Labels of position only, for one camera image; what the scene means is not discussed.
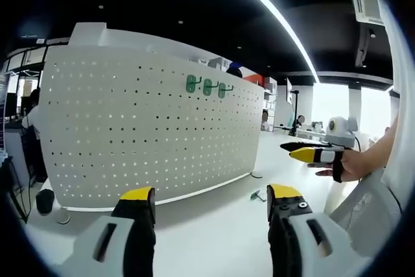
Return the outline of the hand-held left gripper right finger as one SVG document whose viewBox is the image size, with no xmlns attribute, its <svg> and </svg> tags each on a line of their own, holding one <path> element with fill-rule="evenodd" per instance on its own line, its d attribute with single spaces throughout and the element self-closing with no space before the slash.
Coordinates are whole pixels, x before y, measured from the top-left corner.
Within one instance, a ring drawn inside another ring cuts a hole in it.
<svg viewBox="0 0 415 277">
<path fill-rule="evenodd" d="M 267 186 L 273 276 L 346 276 L 357 262 L 347 233 L 293 187 Z"/>
</svg>

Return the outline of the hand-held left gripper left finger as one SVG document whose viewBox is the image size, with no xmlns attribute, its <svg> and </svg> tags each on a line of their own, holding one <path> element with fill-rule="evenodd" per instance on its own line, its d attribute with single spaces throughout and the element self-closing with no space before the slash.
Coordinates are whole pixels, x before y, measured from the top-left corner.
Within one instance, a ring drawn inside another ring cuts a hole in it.
<svg viewBox="0 0 415 277">
<path fill-rule="evenodd" d="M 152 276 L 155 189 L 127 191 L 74 242 L 73 276 Z"/>
</svg>

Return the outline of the person's right hand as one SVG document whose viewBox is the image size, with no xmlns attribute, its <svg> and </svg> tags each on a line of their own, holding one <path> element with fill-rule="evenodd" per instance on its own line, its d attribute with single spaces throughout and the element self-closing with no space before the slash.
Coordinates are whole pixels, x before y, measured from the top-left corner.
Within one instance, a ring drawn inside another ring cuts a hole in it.
<svg viewBox="0 0 415 277">
<path fill-rule="evenodd" d="M 341 180 L 343 182 L 360 180 L 373 171 L 369 151 L 345 150 L 342 155 L 341 164 L 343 167 Z M 333 176 L 332 164 L 309 163 L 307 166 L 309 168 L 318 168 L 316 176 Z"/>
</svg>

